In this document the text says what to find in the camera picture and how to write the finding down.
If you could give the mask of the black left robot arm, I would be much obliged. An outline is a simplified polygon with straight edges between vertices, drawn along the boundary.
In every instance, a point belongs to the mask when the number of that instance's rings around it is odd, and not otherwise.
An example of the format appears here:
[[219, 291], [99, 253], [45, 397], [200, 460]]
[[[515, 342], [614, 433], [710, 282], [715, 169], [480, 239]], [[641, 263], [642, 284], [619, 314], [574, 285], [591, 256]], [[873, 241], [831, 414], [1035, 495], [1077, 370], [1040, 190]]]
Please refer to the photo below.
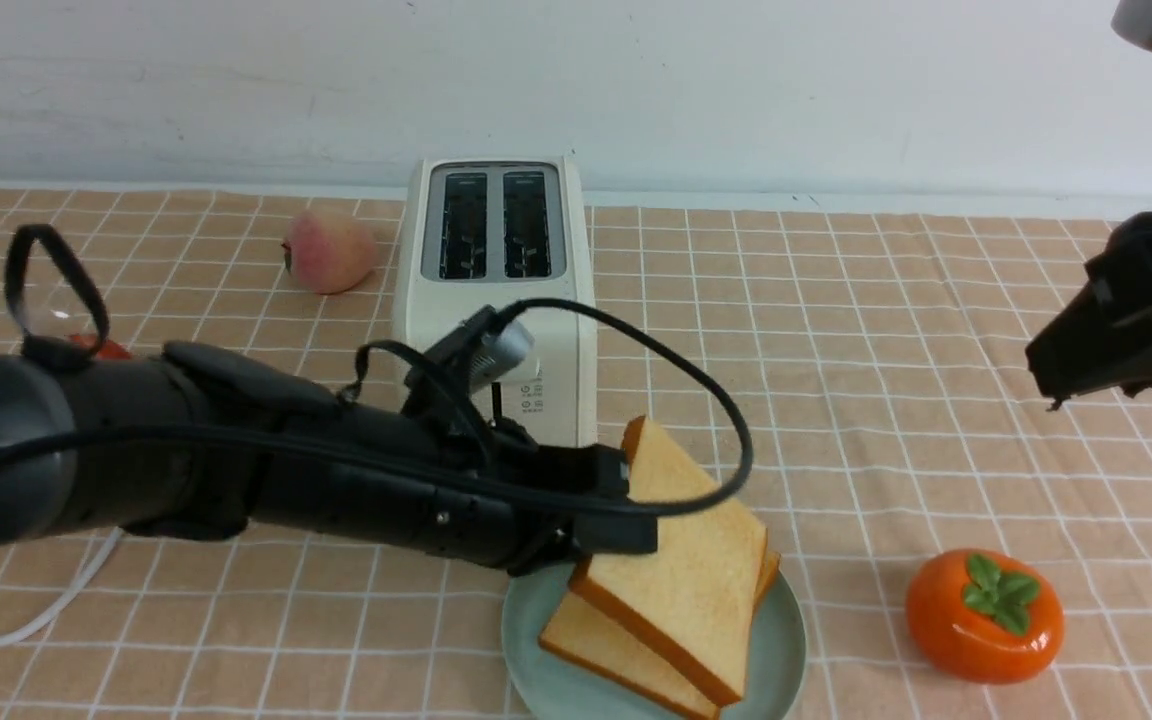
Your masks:
[[252, 521], [502, 570], [646, 556], [657, 520], [626, 500], [626, 454], [545, 446], [513, 420], [485, 445], [447, 406], [401, 411], [188, 341], [61, 365], [0, 354], [0, 546], [105, 528], [228, 541]]

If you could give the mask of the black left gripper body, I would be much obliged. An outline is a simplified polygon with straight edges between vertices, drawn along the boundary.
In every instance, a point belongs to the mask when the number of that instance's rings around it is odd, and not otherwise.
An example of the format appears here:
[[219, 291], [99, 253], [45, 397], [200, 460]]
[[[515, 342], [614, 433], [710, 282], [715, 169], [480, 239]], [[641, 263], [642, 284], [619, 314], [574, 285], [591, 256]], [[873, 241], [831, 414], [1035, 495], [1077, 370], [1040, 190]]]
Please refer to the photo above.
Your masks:
[[627, 501], [626, 450], [605, 445], [503, 447], [500, 479], [539, 493], [540, 503], [513, 501], [520, 547], [503, 564], [509, 577], [596, 555], [647, 556], [658, 550], [657, 520], [589, 509], [591, 501]]

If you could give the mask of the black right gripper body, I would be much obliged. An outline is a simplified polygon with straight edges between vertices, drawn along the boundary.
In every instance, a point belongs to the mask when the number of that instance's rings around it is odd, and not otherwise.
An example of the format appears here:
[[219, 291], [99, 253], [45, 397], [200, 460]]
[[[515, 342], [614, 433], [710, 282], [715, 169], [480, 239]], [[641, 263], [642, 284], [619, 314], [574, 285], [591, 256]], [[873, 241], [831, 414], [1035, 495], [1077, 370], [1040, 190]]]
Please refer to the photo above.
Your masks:
[[1119, 223], [1084, 268], [1082, 290], [1025, 350], [1053, 411], [1087, 393], [1152, 388], [1152, 211]]

